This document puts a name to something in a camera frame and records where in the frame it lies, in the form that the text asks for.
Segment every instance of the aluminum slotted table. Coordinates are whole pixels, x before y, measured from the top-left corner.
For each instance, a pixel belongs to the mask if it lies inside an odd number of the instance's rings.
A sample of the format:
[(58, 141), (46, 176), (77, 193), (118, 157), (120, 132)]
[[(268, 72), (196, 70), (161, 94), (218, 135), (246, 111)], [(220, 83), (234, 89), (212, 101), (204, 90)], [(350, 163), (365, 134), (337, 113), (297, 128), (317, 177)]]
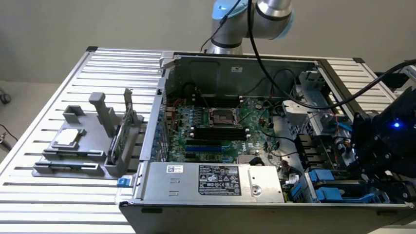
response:
[[(62, 124), (65, 107), (78, 105), (84, 111), (94, 111), (88, 103), (92, 92), (104, 92), (106, 106), (122, 113), (124, 89), (132, 89), (133, 109), (146, 121), (160, 78), (160, 55), (110, 48), (85, 51), (0, 165), (0, 233), (133, 233), (114, 205), (116, 180), (32, 177), (30, 172)], [(376, 77), (366, 65), (350, 58), (325, 59), (352, 94)], [(381, 111), (393, 99), (393, 93), (378, 84), (357, 102), (364, 110)], [(137, 168), (138, 154), (140, 143), (130, 169)]]

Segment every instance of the green circuit board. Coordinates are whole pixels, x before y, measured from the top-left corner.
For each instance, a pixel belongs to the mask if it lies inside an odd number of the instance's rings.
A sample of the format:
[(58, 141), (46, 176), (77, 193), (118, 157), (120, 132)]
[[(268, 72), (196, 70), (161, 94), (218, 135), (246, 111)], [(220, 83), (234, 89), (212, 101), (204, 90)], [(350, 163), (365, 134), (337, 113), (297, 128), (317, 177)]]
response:
[[(216, 163), (236, 163), (238, 155), (266, 154), (264, 150), (264, 142), (269, 143), (273, 139), (265, 136), (260, 131), (258, 118), (264, 112), (264, 108), (260, 110), (254, 108), (254, 104), (260, 101), (249, 98), (237, 108), (216, 108), (217, 111), (229, 111), (234, 114), (234, 122), (221, 123), (222, 120), (212, 119), (212, 108), (194, 107), (186, 103), (177, 105), (174, 111), (170, 112), (170, 120), (168, 122), (169, 128), (169, 156), (168, 161), (172, 162), (216, 162)], [(261, 119), (266, 122), (269, 118), (268, 111), (264, 112)], [(190, 127), (197, 126), (202, 128), (244, 128), (248, 129), (250, 137), (245, 140), (222, 140), (221, 152), (192, 152), (193, 158), (186, 158), (185, 147), (186, 140), (190, 140), (189, 136)], [(262, 127), (262, 131), (274, 136), (272, 128)]]

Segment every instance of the white wall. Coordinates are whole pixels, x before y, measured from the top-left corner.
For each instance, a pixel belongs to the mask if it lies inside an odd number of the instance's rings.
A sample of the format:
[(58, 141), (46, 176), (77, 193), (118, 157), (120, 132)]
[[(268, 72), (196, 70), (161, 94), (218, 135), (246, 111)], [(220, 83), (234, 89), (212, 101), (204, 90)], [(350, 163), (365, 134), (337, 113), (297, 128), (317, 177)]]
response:
[[(0, 80), (61, 82), (85, 47), (198, 50), (213, 0), (0, 0)], [(261, 53), (416, 57), (416, 0), (293, 0), (296, 21)], [(250, 52), (244, 41), (244, 51)]]

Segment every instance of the wire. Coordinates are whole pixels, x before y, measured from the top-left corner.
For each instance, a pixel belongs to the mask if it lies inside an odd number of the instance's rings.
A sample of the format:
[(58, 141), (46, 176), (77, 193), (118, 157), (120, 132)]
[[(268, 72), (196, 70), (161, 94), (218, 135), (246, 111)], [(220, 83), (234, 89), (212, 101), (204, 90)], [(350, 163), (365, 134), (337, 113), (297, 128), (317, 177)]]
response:
[(273, 135), (268, 134), (268, 133), (262, 130), (261, 125), (260, 125), (260, 119), (261, 119), (261, 117), (262, 117), (265, 111), (266, 111), (266, 108), (265, 108), (265, 110), (261, 112), (260, 117), (258, 117), (258, 128), (260, 128), (261, 133), (262, 133), (264, 135), (266, 135), (268, 137), (270, 137), (270, 138), (286, 139), (286, 140), (289, 140), (290, 142), (294, 143), (294, 140), (292, 140), (290, 138), (284, 137), (284, 136), (273, 136)]
[(276, 157), (285, 157), (285, 156), (297, 154), (297, 152), (292, 152), (292, 153), (289, 153), (289, 154), (286, 154), (286, 155), (276, 155), (276, 154), (273, 154), (272, 152), (269, 152), (269, 153), (270, 153), (273, 156), (276, 156)]
[(197, 92), (200, 92), (200, 95), (201, 95), (201, 98), (202, 98), (202, 100), (204, 100), (204, 103), (205, 103), (205, 105), (206, 105), (206, 107), (208, 107), (208, 109), (209, 109), (209, 105), (208, 105), (208, 102), (206, 102), (206, 100), (205, 100), (205, 98), (204, 98), (204, 95), (202, 95), (201, 90), (197, 89)]
[(336, 169), (338, 168), (338, 156), (337, 156), (337, 154), (336, 154), (336, 152), (333, 152), (333, 156), (334, 156), (334, 160), (336, 160)]
[(185, 82), (182, 85), (181, 85), (181, 95), (180, 95), (180, 97), (182, 97), (184, 98), (184, 89), (185, 89), (185, 87), (188, 86), (188, 85), (193, 85), (193, 87), (196, 87), (196, 84), (194, 84), (194, 82), (192, 82), (192, 81), (188, 81), (188, 82)]
[(6, 129), (6, 127), (5, 127), (2, 124), (0, 124), (0, 126), (4, 128), (4, 130), (5, 130), (6, 133), (10, 135), (10, 137), (13, 137), (16, 141), (18, 141), (18, 139), (13, 136), (13, 134), (10, 134), (10, 132), (9, 132), (9, 130)]
[(340, 129), (338, 129), (338, 117), (337, 115), (332, 112), (332, 115), (336, 117), (336, 123), (337, 123), (337, 132), (336, 132), (336, 135), (338, 134), (340, 132)]
[[(252, 0), (248, 0), (248, 3), (246, 3), (246, 11), (250, 12), (252, 11)], [(252, 28), (252, 14), (246, 14), (246, 24), (248, 24), (248, 35), (249, 35), (249, 41), (250, 41), (250, 44), (252, 44), (252, 48), (253, 48), (253, 51), (254, 51), (254, 55), (256, 55), (256, 59), (257, 59), (257, 62), (258, 62), (258, 65), (260, 65), (260, 68), (265, 74), (265, 77), (266, 79), (272, 82), (272, 85), (277, 88), (277, 90), (280, 92), (282, 92), (282, 94), (288, 97), (288, 99), (290, 99), (296, 104), (304, 106), (304, 107), (308, 107), (310, 109), (317, 109), (317, 110), (325, 110), (325, 109), (333, 109), (344, 104), (346, 104), (348, 102), (350, 102), (352, 100), (354, 100), (360, 95), (362, 95), (362, 93), (365, 93), (382, 79), (385, 76), (388, 76), (389, 74), (392, 74), (394, 71), (400, 70), (401, 68), (412, 65), (412, 64), (416, 64), (416, 59), (412, 59), (412, 60), (408, 60), (400, 64), (397, 64), (396, 66), (393, 66), (392, 68), (389, 68), (358, 92), (356, 92), (352, 96), (349, 96), (346, 99), (344, 99), (342, 101), (332, 104), (332, 105), (328, 105), (328, 106), (313, 106), (313, 105), (309, 105), (309, 104), (305, 104), (302, 103), (301, 101), (296, 100), (281, 88), (280, 86), (277, 85), (277, 83), (273, 81), (269, 73), (266, 72), (266, 69), (264, 67), (264, 64), (262, 64), (262, 61), (261, 61), (261, 58), (260, 58), (260, 54), (258, 54), (258, 51), (257, 51), (257, 47), (256, 47), (256, 42), (254, 42), (254, 37), (253, 37), (253, 28)]]
[(272, 161), (270, 161), (270, 159), (268, 158), (266, 159), (268, 160), (268, 162), (274, 166), (274, 167), (278, 167), (278, 165), (277, 164), (274, 164), (274, 163), (272, 163)]
[(249, 91), (246, 91), (246, 92), (242, 94), (242, 96), (248, 95), (248, 94), (258, 87), (258, 85), (261, 84), (261, 82), (262, 82), (264, 80), (265, 80), (265, 77), (261, 78), (261, 80), (260, 80), (258, 83), (254, 85), (254, 87), (253, 87)]
[(301, 125), (301, 128), (300, 128), (300, 132), (302, 133), (304, 132), (304, 128), (306, 127), (308, 123), (310, 122), (310, 119), (318, 114), (318, 112), (316, 114), (312, 115), (312, 117), (309, 117), (304, 124)]
[(272, 151), (272, 149), (274, 148), (274, 145), (277, 145), (280, 142), (276, 140), (276, 142), (272, 144), (272, 146), (270, 146), (270, 151)]
[(221, 21), (220, 21), (220, 26), (217, 27), (217, 29), (214, 30), (212, 36), (205, 40), (204, 44), (201, 45), (201, 48), (200, 48), (200, 52), (202, 51), (202, 48), (204, 46), (206, 45), (208, 41), (210, 41), (210, 39), (214, 37), (214, 35), (217, 34), (217, 32), (220, 31), (221, 27), (224, 26), (225, 22), (226, 22), (226, 19), (228, 19), (228, 15), (233, 12), (236, 6), (238, 5), (241, 0), (237, 0), (234, 2), (234, 5), (233, 7), (229, 9), (229, 11), (226, 12), (226, 14), (222, 16), (221, 18)]
[[(294, 75), (294, 73), (293, 73), (293, 71), (292, 71), (290, 69), (282, 68), (282, 69), (277, 70), (277, 72), (276, 72), (276, 74), (274, 74), (274, 76), (273, 76), (273, 80), (274, 80), (276, 76), (278, 75), (278, 73), (282, 72), (282, 71), (288, 71), (288, 72), (292, 74), (292, 77), (293, 77), (293, 86), (292, 86), (292, 89), (290, 89), (290, 93), (293, 93), (293, 89), (294, 89), (294, 87), (296, 87), (296, 75)], [(274, 95), (274, 88), (273, 88), (273, 86), (270, 87), (270, 95)]]
[(250, 111), (250, 112), (238, 120), (237, 123), (240, 123), (240, 122), (250, 115), (252, 112), (254, 112), (254, 111)]

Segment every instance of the sticker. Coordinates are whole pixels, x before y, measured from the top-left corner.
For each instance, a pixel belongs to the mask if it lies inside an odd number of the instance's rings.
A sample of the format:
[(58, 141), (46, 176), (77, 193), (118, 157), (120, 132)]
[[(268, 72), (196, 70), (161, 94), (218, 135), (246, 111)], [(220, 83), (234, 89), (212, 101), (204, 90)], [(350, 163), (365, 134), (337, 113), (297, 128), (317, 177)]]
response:
[(241, 196), (237, 166), (200, 166), (200, 195)]
[(166, 173), (182, 173), (182, 165), (168, 165)]
[(242, 72), (242, 67), (232, 67), (232, 72)]

